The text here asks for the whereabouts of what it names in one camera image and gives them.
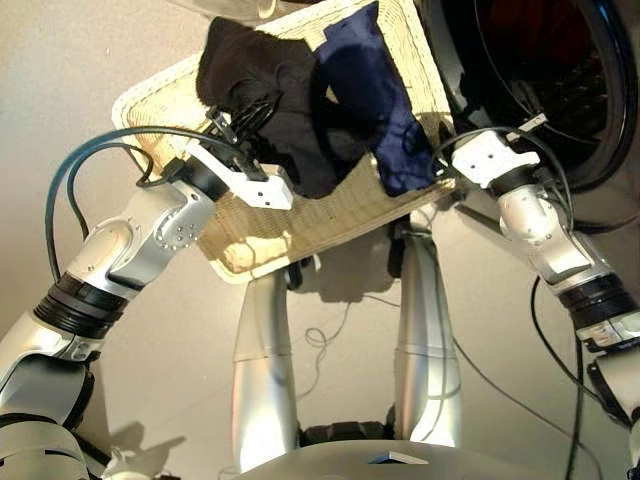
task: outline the navy blue cloth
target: navy blue cloth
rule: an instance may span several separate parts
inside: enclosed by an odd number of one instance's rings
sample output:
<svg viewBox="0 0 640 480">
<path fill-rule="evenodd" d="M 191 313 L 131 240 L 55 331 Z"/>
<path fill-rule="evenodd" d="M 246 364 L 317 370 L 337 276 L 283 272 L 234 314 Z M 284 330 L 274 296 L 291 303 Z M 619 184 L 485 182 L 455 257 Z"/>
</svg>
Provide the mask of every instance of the navy blue cloth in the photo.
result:
<svg viewBox="0 0 640 480">
<path fill-rule="evenodd" d="M 411 113 L 377 18 L 375 2 L 327 27 L 327 41 L 315 54 L 340 106 L 375 125 L 369 148 L 385 191 L 395 197 L 433 183 L 431 147 Z"/>
</svg>

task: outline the metal bracket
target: metal bracket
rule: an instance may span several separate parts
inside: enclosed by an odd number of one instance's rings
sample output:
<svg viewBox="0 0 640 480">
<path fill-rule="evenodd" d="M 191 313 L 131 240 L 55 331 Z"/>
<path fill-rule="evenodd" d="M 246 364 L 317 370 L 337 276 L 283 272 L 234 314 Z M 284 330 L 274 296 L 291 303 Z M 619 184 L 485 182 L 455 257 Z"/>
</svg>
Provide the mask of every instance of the metal bracket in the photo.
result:
<svg viewBox="0 0 640 480">
<path fill-rule="evenodd" d="M 242 172 L 229 170 L 198 142 L 187 144 L 187 151 L 215 173 L 247 205 L 276 210 L 291 209 L 293 194 L 283 177 L 269 175 L 265 182 L 251 180 Z"/>
</svg>

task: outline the black cable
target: black cable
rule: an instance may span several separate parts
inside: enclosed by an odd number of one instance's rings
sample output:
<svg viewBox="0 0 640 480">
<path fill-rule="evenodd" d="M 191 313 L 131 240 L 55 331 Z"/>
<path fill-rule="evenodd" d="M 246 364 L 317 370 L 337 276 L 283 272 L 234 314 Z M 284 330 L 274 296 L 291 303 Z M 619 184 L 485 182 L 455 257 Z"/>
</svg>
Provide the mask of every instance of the black cable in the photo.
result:
<svg viewBox="0 0 640 480">
<path fill-rule="evenodd" d="M 571 373 L 571 371 L 567 368 L 565 363 L 562 361 L 562 359 L 558 356 L 556 351 L 553 349 L 553 347 L 547 340 L 547 337 L 545 336 L 544 332 L 540 328 L 540 323 L 538 322 L 538 315 L 536 313 L 536 292 L 538 291 L 538 285 L 540 285 L 540 277 L 536 277 L 536 279 L 534 280 L 533 286 L 531 287 L 531 296 L 529 299 L 529 309 L 531 312 L 531 320 L 533 322 L 533 326 L 536 329 L 536 332 L 538 333 L 538 337 L 540 337 L 540 340 L 542 341 L 545 348 L 549 352 L 549 355 L 551 355 L 551 357 L 555 360 L 555 362 L 560 367 L 560 370 L 562 370 L 562 372 L 567 376 L 567 378 L 571 380 L 576 387 L 580 388 L 585 394 L 587 394 L 589 398 L 600 403 L 600 399 L 598 398 L 598 395 L 596 395 L 592 390 L 584 386 L 582 382 L 580 382 L 580 380 L 578 380 L 575 377 L 575 375 Z"/>
<path fill-rule="evenodd" d="M 587 235 L 603 235 L 640 223 L 640 215 L 634 215 L 617 223 L 599 223 L 589 220 L 576 220 L 575 229 Z"/>
<path fill-rule="evenodd" d="M 578 381 L 584 384 L 584 364 L 582 358 L 582 342 L 575 337 L 576 348 L 576 373 Z M 569 449 L 569 458 L 567 460 L 567 470 L 564 474 L 565 480 L 571 480 L 573 469 L 578 454 L 578 443 L 580 443 L 580 433 L 582 431 L 582 416 L 584 414 L 584 392 L 578 388 L 576 392 L 576 409 L 573 419 L 573 436 L 571 438 L 571 447 Z"/>
<path fill-rule="evenodd" d="M 224 149 L 233 155 L 242 156 L 242 152 L 240 152 L 237 148 L 229 145 L 228 143 L 218 138 L 214 138 L 200 132 L 195 132 L 193 130 L 178 128 L 178 127 L 166 127 L 166 126 L 142 126 L 142 127 L 123 128 L 121 130 L 113 130 L 107 133 L 103 133 L 102 135 L 98 135 L 97 137 L 94 137 L 91 140 L 88 140 L 87 142 L 77 147 L 60 164 L 60 166 L 56 170 L 56 173 L 53 176 L 53 179 L 51 180 L 51 184 L 49 185 L 49 190 L 47 192 L 47 203 L 45 207 L 45 218 L 44 218 L 45 241 L 47 244 L 47 254 L 49 256 L 49 266 L 51 268 L 51 274 L 53 275 L 53 278 L 55 281 L 60 280 L 60 268 L 58 266 L 58 257 L 56 254 L 53 217 L 55 214 L 56 196 L 58 195 L 58 189 L 60 188 L 60 184 L 62 183 L 64 176 L 67 174 L 69 169 L 74 165 L 74 163 L 79 158 L 81 158 L 84 155 L 90 156 L 91 152 L 93 152 L 101 144 L 110 142 L 118 138 L 128 137 L 131 135 L 142 135 L 142 134 L 149 134 L 149 133 L 176 135 L 181 137 L 193 138 L 201 142 L 204 142 L 206 144 Z"/>
<path fill-rule="evenodd" d="M 99 145 L 99 147 L 96 147 L 96 149 L 93 151 L 91 155 L 96 154 L 102 150 L 106 150 L 108 148 L 124 148 L 129 152 L 133 150 L 140 153 L 147 159 L 147 166 L 143 170 L 142 167 L 138 165 L 138 162 L 135 161 L 135 157 L 132 156 L 136 166 L 142 171 L 142 177 L 140 177 L 140 179 L 136 182 L 136 186 L 138 187 L 144 186 L 144 183 L 149 179 L 149 176 L 151 176 L 151 172 L 153 171 L 153 166 L 154 166 L 153 158 L 151 157 L 149 152 L 147 152 L 146 150 L 143 150 L 140 147 L 136 147 L 135 145 L 129 145 L 127 143 L 122 143 L 122 142 L 113 142 L 113 143 L 103 143 L 102 145 Z M 67 178 L 67 197 L 69 199 L 69 204 L 71 205 L 71 210 L 73 210 L 73 213 L 78 219 L 78 223 L 80 224 L 83 240 L 85 240 L 89 236 L 89 227 L 87 226 L 87 221 L 84 218 L 84 215 L 80 210 L 80 207 L 78 206 L 78 201 L 76 199 L 76 194 L 75 194 L 75 181 L 76 181 L 76 176 L 78 175 L 78 170 L 80 170 L 80 167 L 84 164 L 85 161 L 89 159 L 91 155 L 83 155 L 82 157 L 80 157 L 76 161 L 76 163 L 73 164 L 73 167 L 71 167 L 71 170 L 69 171 L 69 176 Z"/>
<path fill-rule="evenodd" d="M 369 295 L 368 293 L 365 293 L 362 296 L 370 300 L 375 300 L 376 302 L 384 303 L 385 305 L 389 305 L 390 307 L 395 307 L 395 308 L 401 307 L 399 303 L 393 303 L 393 302 L 390 302 L 389 300 L 385 300 L 384 298 L 376 297 L 374 295 Z"/>
<path fill-rule="evenodd" d="M 458 351 L 460 352 L 460 354 L 464 357 L 464 359 L 467 361 L 467 363 L 469 364 L 469 366 L 480 376 L 480 378 L 482 378 L 485 382 L 487 382 L 495 391 L 497 391 L 500 395 L 502 395 L 503 397 L 505 397 L 506 399 L 512 401 L 513 403 L 515 403 L 516 405 L 518 405 L 520 408 L 524 409 L 527 413 L 529 413 L 530 415 L 534 416 L 535 418 L 537 418 L 538 420 L 540 420 L 542 423 L 544 423 L 545 425 L 553 428 L 555 431 L 561 433 L 562 435 L 564 435 L 567 438 L 571 438 L 573 439 L 573 435 L 571 433 L 569 433 L 568 431 L 566 431 L 564 428 L 559 427 L 558 425 L 556 425 L 555 423 L 553 423 L 551 420 L 548 420 L 547 418 L 543 417 L 542 415 L 540 415 L 538 412 L 536 412 L 535 410 L 533 410 L 531 407 L 525 405 L 524 403 L 522 403 L 520 400 L 518 400 L 517 398 L 511 396 L 510 394 L 508 394 L 506 391 L 504 391 L 502 388 L 500 388 L 496 383 L 493 382 L 493 380 L 491 380 L 489 377 L 487 377 L 482 370 L 480 370 L 480 368 L 473 362 L 473 360 L 471 360 L 471 358 L 469 357 L 469 355 L 467 355 L 467 353 L 462 349 L 462 347 L 460 346 L 460 344 L 458 343 L 458 341 L 454 338 L 453 339 L 453 344 L 456 346 L 456 348 L 458 349 Z M 600 462 L 598 461 L 598 458 L 595 456 L 595 454 L 587 447 L 585 446 L 582 442 L 578 441 L 577 442 L 578 448 L 580 448 L 593 462 L 595 468 L 596 468 L 596 472 L 598 475 L 598 480 L 603 480 L 604 476 L 602 474 L 602 467 L 600 466 Z"/>
<path fill-rule="evenodd" d="M 468 132 L 463 132 L 459 135 L 455 135 L 451 138 L 448 138 L 447 140 L 442 142 L 440 145 L 437 145 L 433 150 L 433 158 L 441 161 L 442 163 L 444 163 L 444 165 L 448 166 L 448 163 L 443 158 L 444 150 L 453 146 L 455 143 L 459 142 L 460 140 L 464 140 L 484 132 L 515 133 L 516 135 L 519 135 L 521 138 L 524 138 L 525 140 L 527 140 L 529 143 L 532 143 L 533 145 L 538 147 L 538 149 L 540 149 L 546 155 L 547 159 L 553 164 L 554 169 L 556 170 L 558 176 L 560 177 L 560 183 L 565 192 L 565 198 L 568 206 L 569 229 L 573 230 L 573 219 L 574 219 L 573 199 L 571 198 L 569 181 L 567 180 L 567 175 L 564 171 L 564 167 L 562 166 L 562 163 L 560 163 L 560 160 L 558 160 L 558 157 L 556 156 L 553 149 L 549 145 L 547 145 L 545 142 L 540 140 L 538 137 L 536 137 L 535 135 L 532 135 L 529 132 L 524 132 L 515 127 L 495 126 L 495 127 L 478 128 L 475 130 L 470 130 Z"/>
</svg>

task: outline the black cloth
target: black cloth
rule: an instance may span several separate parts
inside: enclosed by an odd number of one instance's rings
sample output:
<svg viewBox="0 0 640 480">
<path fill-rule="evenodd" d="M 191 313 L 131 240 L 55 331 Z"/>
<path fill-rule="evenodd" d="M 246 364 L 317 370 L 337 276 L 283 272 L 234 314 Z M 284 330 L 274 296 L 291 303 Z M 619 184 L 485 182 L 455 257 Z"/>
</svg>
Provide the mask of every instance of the black cloth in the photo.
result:
<svg viewBox="0 0 640 480">
<path fill-rule="evenodd" d="M 326 98 L 327 82 L 301 40 L 283 40 L 224 18 L 211 23 L 200 61 L 200 100 L 231 114 L 279 98 L 257 132 L 259 160 L 282 165 L 294 190 L 330 194 L 367 152 L 374 129 Z"/>
</svg>

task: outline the clothing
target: clothing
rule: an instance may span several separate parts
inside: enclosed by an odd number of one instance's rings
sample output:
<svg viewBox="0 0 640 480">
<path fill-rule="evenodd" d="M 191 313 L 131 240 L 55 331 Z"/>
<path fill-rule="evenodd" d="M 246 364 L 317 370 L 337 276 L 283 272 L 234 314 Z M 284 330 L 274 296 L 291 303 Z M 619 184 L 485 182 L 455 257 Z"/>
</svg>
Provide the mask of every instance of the clothing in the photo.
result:
<svg viewBox="0 0 640 480">
<path fill-rule="evenodd" d="M 330 194 L 371 150 L 385 191 L 432 183 L 430 147 L 384 43 L 373 3 L 325 29 L 314 53 L 224 18 L 211 23 L 196 90 L 210 106 L 239 115 L 265 98 L 272 117 L 250 139 L 257 158 L 281 165 L 294 191 Z M 331 89 L 339 103 L 327 98 Z"/>
<path fill-rule="evenodd" d="M 377 17 L 376 2 L 327 27 L 316 57 L 340 105 L 376 124 L 378 135 L 369 146 L 387 194 L 397 196 L 433 183 L 431 148 Z"/>
<path fill-rule="evenodd" d="M 367 126 L 314 88 L 318 75 L 306 42 L 216 18 L 196 79 L 200 100 L 232 118 L 253 102 L 278 98 L 254 143 L 260 161 L 282 165 L 294 191 L 308 198 L 330 194 L 367 152 Z"/>
</svg>

